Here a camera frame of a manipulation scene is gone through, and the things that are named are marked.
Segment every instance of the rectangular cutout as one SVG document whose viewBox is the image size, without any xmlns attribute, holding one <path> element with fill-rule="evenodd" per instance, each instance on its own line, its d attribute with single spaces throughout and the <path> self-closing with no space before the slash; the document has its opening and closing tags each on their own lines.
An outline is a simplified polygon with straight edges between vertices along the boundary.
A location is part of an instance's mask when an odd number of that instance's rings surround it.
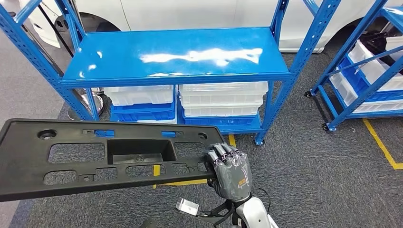
<svg viewBox="0 0 403 228">
<path fill-rule="evenodd" d="M 189 173 L 189 169 L 185 163 L 172 164 L 172 169 L 175 174 Z"/>
<path fill-rule="evenodd" d="M 77 179 L 77 172 L 74 170 L 48 172 L 43 177 L 46 185 L 73 183 Z"/>
<path fill-rule="evenodd" d="M 176 142 L 174 147 L 178 157 L 204 156 L 207 151 L 201 142 Z"/>
<path fill-rule="evenodd" d="M 160 165 L 160 175 L 164 174 L 166 174 L 165 167 L 163 165 Z M 126 168 L 126 175 L 131 178 L 154 176 L 154 166 L 153 165 L 129 166 Z"/>
<path fill-rule="evenodd" d="M 71 162 L 95 162 L 105 158 L 102 143 L 55 144 L 50 148 L 48 162 L 61 164 Z"/>
<path fill-rule="evenodd" d="M 93 135 L 95 134 L 97 137 L 114 137 L 114 130 L 93 130 L 93 129 L 84 129 L 83 134 Z"/>
<path fill-rule="evenodd" d="M 100 168 L 95 170 L 94 181 L 106 181 L 117 178 L 117 168 Z"/>
<path fill-rule="evenodd" d="M 95 130 L 94 133 L 98 137 L 114 137 L 115 136 L 114 130 Z"/>
<path fill-rule="evenodd" d="M 201 172 L 207 172 L 206 165 L 203 162 L 197 163 L 197 169 Z"/>
<path fill-rule="evenodd" d="M 163 137 L 167 137 L 167 138 L 175 138 L 176 137 L 175 132 L 169 132 L 169 131 L 161 131 L 161 135 Z"/>
<path fill-rule="evenodd" d="M 108 164 L 176 161 L 168 139 L 111 139 L 107 148 Z"/>
</svg>

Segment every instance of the cable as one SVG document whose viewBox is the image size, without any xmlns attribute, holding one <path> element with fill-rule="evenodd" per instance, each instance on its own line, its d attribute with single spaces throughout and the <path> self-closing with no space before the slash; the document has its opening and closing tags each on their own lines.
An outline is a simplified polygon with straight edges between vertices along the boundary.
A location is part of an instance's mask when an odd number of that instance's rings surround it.
<svg viewBox="0 0 403 228">
<path fill-rule="evenodd" d="M 266 190 L 264 190 L 264 189 L 262 189 L 262 188 L 258 188 L 258 189 L 264 191 L 265 194 L 267 195 L 267 198 L 269 199 L 269 206 L 267 207 L 267 213 L 269 213 L 270 204 L 271 204 L 270 196 L 269 196 L 269 194 L 266 192 Z"/>
</svg>

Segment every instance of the black object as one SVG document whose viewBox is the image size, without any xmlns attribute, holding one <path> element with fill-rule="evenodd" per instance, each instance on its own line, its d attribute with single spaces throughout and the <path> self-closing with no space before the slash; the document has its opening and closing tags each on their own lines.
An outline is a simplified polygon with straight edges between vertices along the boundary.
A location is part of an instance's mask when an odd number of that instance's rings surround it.
<svg viewBox="0 0 403 228">
<path fill-rule="evenodd" d="M 379 55 L 386 51 L 386 38 L 389 37 L 387 32 L 377 33 L 376 31 L 370 31 L 360 36 L 362 44 L 374 55 Z M 384 56 L 379 58 L 382 62 L 388 66 L 393 65 L 396 61 L 390 56 Z"/>
<path fill-rule="evenodd" d="M 311 91 L 306 91 L 306 92 L 304 93 L 304 96 L 306 96 L 307 98 L 312 97 Z"/>
<path fill-rule="evenodd" d="M 50 26 L 52 27 L 52 29 L 55 32 L 56 36 L 60 39 L 60 41 L 62 42 L 62 44 L 65 47 L 65 49 L 67 50 L 67 52 L 70 54 L 71 57 L 73 57 L 73 52 L 71 52 L 71 50 L 68 47 L 67 43 L 64 41 L 64 39 L 62 38 L 61 34 L 57 30 L 56 26 L 52 23 L 52 21 L 50 20 L 49 16 L 43 10 L 43 8 L 42 8 L 42 6 L 40 4 L 38 5 L 38 9 L 42 12 L 42 14 L 45 17 L 46 21 L 50 24 Z"/>
<path fill-rule="evenodd" d="M 207 148 L 222 142 L 218 129 L 207 126 L 11 119 L 0 131 L 0 201 L 215 178 L 205 157 L 179 157 L 173 144 L 203 143 Z M 104 158 L 48 162 L 53 145 L 78 143 L 102 143 Z M 198 169 L 199 163 L 206 171 Z M 164 175 L 132 178 L 126 174 L 128 167 L 156 164 L 164 166 Z M 189 172 L 175 174 L 175 164 L 185 164 Z M 116 168 L 116 178 L 96 181 L 96 170 L 102 168 Z M 45 175 L 57 171 L 73 171 L 77 178 L 46 185 Z"/>
</svg>

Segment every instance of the mounting hole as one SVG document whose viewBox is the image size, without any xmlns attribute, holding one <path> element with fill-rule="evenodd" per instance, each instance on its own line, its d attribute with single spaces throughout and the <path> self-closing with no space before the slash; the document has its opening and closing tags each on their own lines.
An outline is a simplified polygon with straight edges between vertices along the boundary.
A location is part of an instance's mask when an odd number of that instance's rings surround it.
<svg viewBox="0 0 403 228">
<path fill-rule="evenodd" d="M 199 132 L 198 135 L 199 135 L 199 138 L 201 138 L 201 139 L 204 139 L 204 140 L 207 139 L 207 134 L 204 132 Z"/>
<path fill-rule="evenodd" d="M 49 140 L 54 138 L 58 133 L 53 129 L 46 129 L 38 133 L 38 138 Z"/>
</svg>

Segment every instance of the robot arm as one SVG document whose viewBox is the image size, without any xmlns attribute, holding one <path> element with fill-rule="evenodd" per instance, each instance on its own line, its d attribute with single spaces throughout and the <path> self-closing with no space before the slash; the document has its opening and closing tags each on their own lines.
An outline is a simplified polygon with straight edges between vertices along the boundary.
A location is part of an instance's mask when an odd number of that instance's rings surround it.
<svg viewBox="0 0 403 228">
<path fill-rule="evenodd" d="M 216 179 L 209 180 L 209 185 L 220 197 L 227 200 L 223 205 L 228 207 L 221 205 L 212 210 L 213 213 L 206 214 L 199 211 L 198 204 L 181 199 L 176 208 L 214 226 L 232 214 L 233 228 L 278 228 L 266 212 L 263 202 L 251 196 L 252 175 L 247 154 L 226 143 L 217 143 L 210 146 L 207 155 L 217 175 Z M 228 213 L 225 216 L 212 217 L 219 215 L 219 211 L 216 211 L 220 209 L 227 209 Z"/>
</svg>

